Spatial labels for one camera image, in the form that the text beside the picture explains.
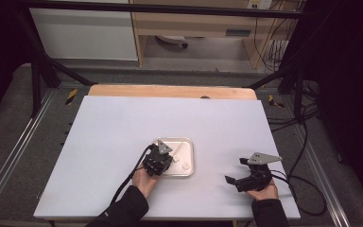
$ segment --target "white table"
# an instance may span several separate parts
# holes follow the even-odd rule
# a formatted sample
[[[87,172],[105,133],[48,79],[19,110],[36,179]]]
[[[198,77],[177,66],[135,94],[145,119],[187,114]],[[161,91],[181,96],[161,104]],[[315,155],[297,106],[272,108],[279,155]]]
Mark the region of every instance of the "white table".
[[[247,219],[252,199],[225,182],[247,177],[239,158],[278,155],[260,101],[86,96],[34,216],[86,219],[108,207],[144,148],[157,137],[193,141],[195,172],[162,178],[144,219]],[[284,172],[280,162],[270,169]],[[275,180],[288,218],[300,218],[287,185]]]

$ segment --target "black sleeve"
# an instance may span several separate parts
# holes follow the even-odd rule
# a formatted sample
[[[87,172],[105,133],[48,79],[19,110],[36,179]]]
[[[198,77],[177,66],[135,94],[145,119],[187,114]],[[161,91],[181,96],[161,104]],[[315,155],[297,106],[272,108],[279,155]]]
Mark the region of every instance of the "black sleeve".
[[[254,201],[251,207],[258,227],[289,226],[282,203],[279,200]]]
[[[86,227],[134,226],[148,211],[148,203],[136,186],[129,186],[120,201],[111,204]]]

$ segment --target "white cabinet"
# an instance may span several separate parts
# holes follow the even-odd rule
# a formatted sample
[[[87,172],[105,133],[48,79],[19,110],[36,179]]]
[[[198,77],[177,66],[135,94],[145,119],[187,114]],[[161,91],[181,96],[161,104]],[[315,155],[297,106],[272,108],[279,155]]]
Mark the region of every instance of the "white cabinet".
[[[83,1],[128,3],[127,0]],[[61,9],[30,11],[43,47],[51,58],[138,60],[129,12]]]

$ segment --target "metal bracket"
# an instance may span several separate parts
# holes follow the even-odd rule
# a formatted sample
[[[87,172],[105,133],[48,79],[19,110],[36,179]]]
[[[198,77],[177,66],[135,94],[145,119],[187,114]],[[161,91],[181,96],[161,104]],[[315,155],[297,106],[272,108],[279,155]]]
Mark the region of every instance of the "metal bracket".
[[[273,155],[255,152],[250,157],[250,159],[247,160],[247,164],[248,165],[265,165],[268,163],[274,163],[274,162],[278,162],[278,161],[282,161],[282,160],[283,159],[280,156],[273,156]]]
[[[165,153],[171,152],[173,150],[166,143],[162,142],[162,140],[160,140],[160,139],[158,139],[158,147],[159,147],[160,154],[165,154]]]

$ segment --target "white tray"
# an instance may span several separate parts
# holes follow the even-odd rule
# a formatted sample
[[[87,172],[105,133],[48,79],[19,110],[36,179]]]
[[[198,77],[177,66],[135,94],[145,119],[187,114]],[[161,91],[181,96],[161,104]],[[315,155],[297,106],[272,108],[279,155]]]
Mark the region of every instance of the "white tray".
[[[169,155],[173,157],[169,169],[164,176],[188,177],[194,172],[193,143],[185,137],[161,137],[152,143],[158,145],[158,139],[167,144],[172,151]]]

